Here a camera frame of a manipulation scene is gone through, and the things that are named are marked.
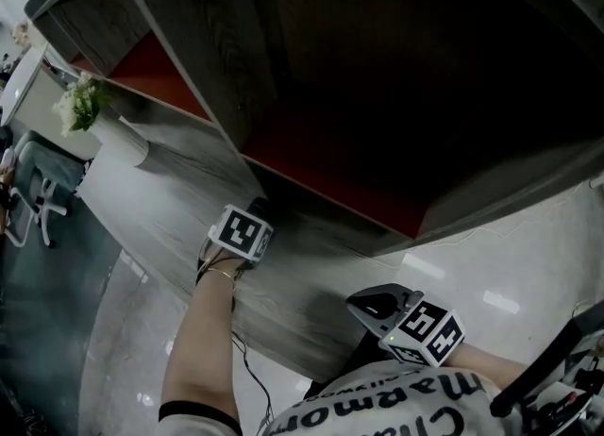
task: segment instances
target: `wrist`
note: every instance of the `wrist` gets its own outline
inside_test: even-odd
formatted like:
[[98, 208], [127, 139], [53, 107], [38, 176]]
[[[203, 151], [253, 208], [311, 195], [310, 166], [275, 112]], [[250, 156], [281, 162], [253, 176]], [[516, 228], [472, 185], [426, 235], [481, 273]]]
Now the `wrist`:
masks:
[[211, 268], [215, 268], [216, 270], [222, 270], [223, 272], [227, 272], [233, 278], [237, 275], [240, 267], [242, 266], [244, 260], [236, 259], [236, 260], [218, 260], [215, 261]]
[[467, 354], [468, 344], [461, 342], [453, 351], [449, 354], [449, 357], [443, 362], [444, 367], [459, 367], [464, 359], [464, 355]]
[[226, 270], [212, 267], [197, 282], [195, 292], [211, 290], [215, 296], [232, 298], [235, 291], [235, 276]]

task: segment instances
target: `cable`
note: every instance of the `cable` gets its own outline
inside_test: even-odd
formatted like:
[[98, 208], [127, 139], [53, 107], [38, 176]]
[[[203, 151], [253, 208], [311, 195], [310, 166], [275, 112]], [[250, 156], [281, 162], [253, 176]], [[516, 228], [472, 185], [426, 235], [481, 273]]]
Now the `cable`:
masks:
[[241, 348], [239, 346], [238, 342], [235, 341], [235, 339], [232, 340], [233, 343], [235, 344], [235, 346], [243, 354], [243, 364], [245, 365], [247, 372], [256, 382], [258, 382], [258, 385], [262, 388], [262, 390], [266, 394], [266, 400], [267, 400], [266, 411], [264, 412], [264, 417], [260, 421], [260, 425], [258, 427], [258, 432], [256, 433], [256, 436], [258, 436], [260, 434], [260, 430], [262, 429], [262, 427], [265, 425], [268, 426], [271, 423], [271, 421], [275, 419], [275, 414], [273, 413], [273, 403], [271, 401], [271, 395], [268, 393], [268, 390], [264, 387], [264, 384], [262, 384], [260, 382], [260, 379], [258, 379], [256, 377], [256, 375], [252, 372], [252, 370], [249, 367], [249, 363], [247, 362], [247, 344], [243, 341], [243, 339], [239, 335], [237, 335], [237, 333], [235, 331], [233, 331], [232, 333], [237, 338], [237, 341], [239, 341], [240, 343], [243, 344], [243, 348]]

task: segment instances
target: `person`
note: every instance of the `person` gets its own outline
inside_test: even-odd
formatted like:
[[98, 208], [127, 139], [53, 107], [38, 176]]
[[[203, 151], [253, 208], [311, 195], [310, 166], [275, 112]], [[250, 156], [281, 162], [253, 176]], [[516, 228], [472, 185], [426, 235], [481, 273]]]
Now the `person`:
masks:
[[[165, 372], [159, 436], [242, 435], [233, 394], [231, 297], [244, 260], [225, 249], [199, 278]], [[520, 434], [516, 411], [494, 418], [489, 405], [524, 370], [469, 344], [446, 367], [376, 361], [329, 383], [264, 430], [365, 436]]]

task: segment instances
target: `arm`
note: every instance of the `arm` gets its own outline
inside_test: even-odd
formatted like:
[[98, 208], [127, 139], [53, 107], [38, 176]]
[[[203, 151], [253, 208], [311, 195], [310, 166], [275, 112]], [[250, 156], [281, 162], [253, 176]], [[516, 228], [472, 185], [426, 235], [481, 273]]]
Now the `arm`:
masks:
[[527, 368], [519, 362], [509, 361], [470, 344], [461, 343], [445, 361], [445, 366], [469, 369], [490, 379], [502, 391], [514, 382]]
[[[242, 260], [215, 262], [232, 277]], [[193, 292], [180, 325], [163, 380], [161, 403], [205, 404], [239, 421], [233, 393], [231, 300], [233, 282], [208, 271]]]

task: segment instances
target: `red shelf panel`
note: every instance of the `red shelf panel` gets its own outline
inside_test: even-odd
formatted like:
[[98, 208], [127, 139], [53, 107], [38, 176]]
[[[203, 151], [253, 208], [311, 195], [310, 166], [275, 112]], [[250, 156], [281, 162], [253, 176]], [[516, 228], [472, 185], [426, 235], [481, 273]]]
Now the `red shelf panel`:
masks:
[[[387, 144], [388, 140], [380, 144], [364, 115], [363, 120], [358, 112], [279, 100], [255, 128], [242, 154], [365, 218], [415, 238], [429, 199], [417, 192], [415, 176], [411, 173], [408, 178], [399, 160], [409, 160], [409, 153]], [[395, 152], [399, 159], [393, 157]]]
[[[74, 60], [73, 66], [99, 75], [84, 57]], [[124, 57], [109, 80], [210, 121], [153, 33], [146, 35]]]

